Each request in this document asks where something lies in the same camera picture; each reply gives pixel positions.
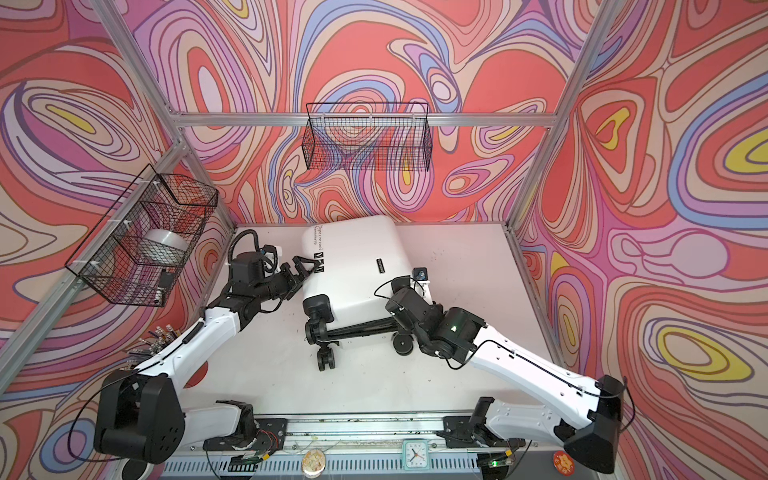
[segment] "white table surface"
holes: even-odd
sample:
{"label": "white table surface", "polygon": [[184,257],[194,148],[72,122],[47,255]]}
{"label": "white table surface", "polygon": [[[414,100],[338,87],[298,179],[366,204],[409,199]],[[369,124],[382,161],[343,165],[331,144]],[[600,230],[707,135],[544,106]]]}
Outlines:
{"label": "white table surface", "polygon": [[[485,319],[512,341],[550,359],[544,337],[501,225],[402,225],[398,233],[414,266],[429,269],[432,298]],[[262,245],[279,245],[283,259],[300,254],[305,227],[258,227]],[[235,254],[253,249],[243,238]],[[226,283],[222,269],[212,298]],[[336,368],[320,372],[317,346],[304,339],[299,291],[280,309],[259,314],[208,359],[208,372],[180,396],[183,407],[216,400],[251,403],[257,415],[351,412],[428,412],[473,409],[478,397],[536,404],[513,385],[466,366],[420,353],[399,356],[391,335],[350,339],[333,346]],[[265,303],[268,310],[273,303]]]}

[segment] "psychedelic swirl pattern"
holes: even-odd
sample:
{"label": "psychedelic swirl pattern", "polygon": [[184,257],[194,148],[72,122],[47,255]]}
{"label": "psychedelic swirl pattern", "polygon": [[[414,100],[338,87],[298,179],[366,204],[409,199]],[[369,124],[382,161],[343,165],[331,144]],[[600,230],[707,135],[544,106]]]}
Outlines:
{"label": "psychedelic swirl pattern", "polygon": [[[171,0],[130,4],[124,19],[179,111],[301,112],[317,101],[425,101],[434,113],[535,113],[554,110],[594,9],[570,0]],[[239,223],[373,214],[397,221],[506,220],[543,129],[437,128],[433,168],[398,174],[306,172],[302,133],[187,129]]]}
{"label": "psychedelic swirl pattern", "polygon": [[515,225],[568,366],[628,379],[628,478],[766,477],[766,108],[767,3],[628,2]]}
{"label": "psychedelic swirl pattern", "polygon": [[[0,2],[0,45],[2,348],[81,238],[169,142],[88,0]],[[162,310],[78,295],[0,397],[0,479],[106,475],[112,464],[68,454],[71,422],[147,328],[184,327],[228,235],[220,219],[209,221]],[[80,456],[92,454],[96,408],[75,426]]]}

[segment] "orange sticker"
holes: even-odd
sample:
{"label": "orange sticker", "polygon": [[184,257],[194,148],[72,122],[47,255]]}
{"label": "orange sticker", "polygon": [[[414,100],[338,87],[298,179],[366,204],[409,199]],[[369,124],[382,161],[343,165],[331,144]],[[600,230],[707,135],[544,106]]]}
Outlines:
{"label": "orange sticker", "polygon": [[554,453],[552,462],[554,463],[554,467],[558,470],[558,472],[565,475],[566,477],[570,477],[574,474],[574,472],[576,472],[576,464],[574,463],[574,459],[572,459],[569,454],[563,452],[562,450],[560,452]]}

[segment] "wall-mounted basket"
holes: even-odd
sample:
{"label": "wall-mounted basket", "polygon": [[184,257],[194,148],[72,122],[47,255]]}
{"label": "wall-mounted basket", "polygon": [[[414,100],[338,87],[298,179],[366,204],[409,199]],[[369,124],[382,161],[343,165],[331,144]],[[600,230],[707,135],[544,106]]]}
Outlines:
{"label": "wall-mounted basket", "polygon": [[320,102],[306,113],[307,170],[429,170],[429,104]]}
{"label": "wall-mounted basket", "polygon": [[117,226],[96,253],[73,261],[106,214],[65,264],[109,303],[165,306],[219,200],[216,188],[193,178],[152,168],[143,180],[145,171],[134,179],[143,187],[136,204],[123,218],[108,220]]}

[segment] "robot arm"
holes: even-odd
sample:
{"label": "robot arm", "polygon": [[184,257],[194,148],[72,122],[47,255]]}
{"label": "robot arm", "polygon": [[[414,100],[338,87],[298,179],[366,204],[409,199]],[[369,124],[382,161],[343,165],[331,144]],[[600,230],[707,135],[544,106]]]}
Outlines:
{"label": "robot arm", "polygon": [[217,403],[205,409],[182,411],[178,394],[208,357],[244,329],[267,300],[290,300],[311,274],[304,264],[315,260],[294,257],[297,273],[283,263],[276,247],[259,247],[232,258],[229,281],[221,295],[194,325],[131,371],[112,372],[101,387],[94,435],[97,452],[159,464],[180,445],[237,434],[245,443],[256,435],[253,410],[238,402]]}
{"label": "robot arm", "polygon": [[613,472],[625,390],[619,380],[569,372],[523,349],[464,309],[453,307],[443,313],[442,305],[429,305],[409,287],[395,292],[386,309],[403,329],[413,331],[423,353],[459,362],[453,369],[472,364],[491,372],[545,405],[536,411],[512,412],[502,402],[483,397],[470,418],[476,427],[473,441],[495,446],[510,438],[510,426],[522,427],[517,431],[528,433],[528,438],[561,442],[581,464]]}

